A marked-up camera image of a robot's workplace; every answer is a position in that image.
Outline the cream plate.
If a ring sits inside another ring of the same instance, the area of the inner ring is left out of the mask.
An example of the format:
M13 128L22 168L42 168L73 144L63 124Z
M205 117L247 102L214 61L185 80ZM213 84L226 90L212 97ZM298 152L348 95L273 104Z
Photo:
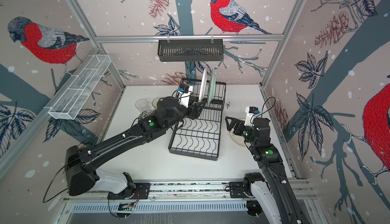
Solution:
M235 135L233 130L229 131L229 136L237 145L246 147L245 139L242 136Z

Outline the green glass tumbler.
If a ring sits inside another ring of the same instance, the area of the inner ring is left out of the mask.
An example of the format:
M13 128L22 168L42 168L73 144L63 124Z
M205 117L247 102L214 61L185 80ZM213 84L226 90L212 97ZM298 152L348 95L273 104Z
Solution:
M160 102L160 101L162 101L164 98L155 98L155 99L153 99L153 101L152 101L152 106L153 106L153 108L156 110L157 109L157 103L158 102Z

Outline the pink floral bowl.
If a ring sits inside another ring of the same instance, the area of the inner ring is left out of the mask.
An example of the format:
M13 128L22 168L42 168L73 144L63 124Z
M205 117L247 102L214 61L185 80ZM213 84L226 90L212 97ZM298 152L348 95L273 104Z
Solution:
M138 121L150 116L154 111L153 110L147 110L147 111L143 111L140 113L140 115L138 116Z

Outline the clear plastic cup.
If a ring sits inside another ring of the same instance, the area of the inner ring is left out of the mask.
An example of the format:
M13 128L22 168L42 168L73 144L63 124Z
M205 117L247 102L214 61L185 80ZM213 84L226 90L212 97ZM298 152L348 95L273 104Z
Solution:
M140 113L150 111L149 102L146 99L140 99L136 101L135 107Z

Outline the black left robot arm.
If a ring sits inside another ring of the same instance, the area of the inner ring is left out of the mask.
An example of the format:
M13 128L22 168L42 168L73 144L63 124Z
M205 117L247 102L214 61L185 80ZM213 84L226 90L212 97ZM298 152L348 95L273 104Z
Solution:
M62 167L68 186L65 190L72 197L91 190L106 191L111 200L138 196L139 192L129 173L105 172L100 166L132 148L163 136L169 128L186 118L199 118L205 106L206 101L190 101L184 106L178 98L165 97L157 102L157 109L149 116L135 120L124 132L91 147L68 148Z

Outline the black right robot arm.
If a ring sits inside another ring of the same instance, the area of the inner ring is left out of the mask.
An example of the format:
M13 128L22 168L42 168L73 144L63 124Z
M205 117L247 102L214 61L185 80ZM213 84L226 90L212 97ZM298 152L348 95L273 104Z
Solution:
M251 125L237 118L226 117L228 131L241 136L261 170L247 173L243 178L243 192L254 197L270 224L308 224L285 172L278 149L271 143L270 120L257 117Z

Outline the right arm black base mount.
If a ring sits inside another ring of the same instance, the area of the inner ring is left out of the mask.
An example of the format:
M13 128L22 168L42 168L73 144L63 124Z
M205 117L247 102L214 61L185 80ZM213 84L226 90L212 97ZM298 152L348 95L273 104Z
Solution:
M233 199L254 198L254 195L251 192L251 185L258 181L265 181L265 178L261 173L246 173L241 181L229 182L228 186L226 186L224 190L229 192L230 197Z

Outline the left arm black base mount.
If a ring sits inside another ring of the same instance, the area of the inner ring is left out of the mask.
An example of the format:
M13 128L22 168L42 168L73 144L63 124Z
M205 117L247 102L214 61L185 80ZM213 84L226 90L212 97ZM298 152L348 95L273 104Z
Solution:
M126 188L118 193L109 192L108 200L146 200L148 199L151 183L134 183L130 174L123 172Z

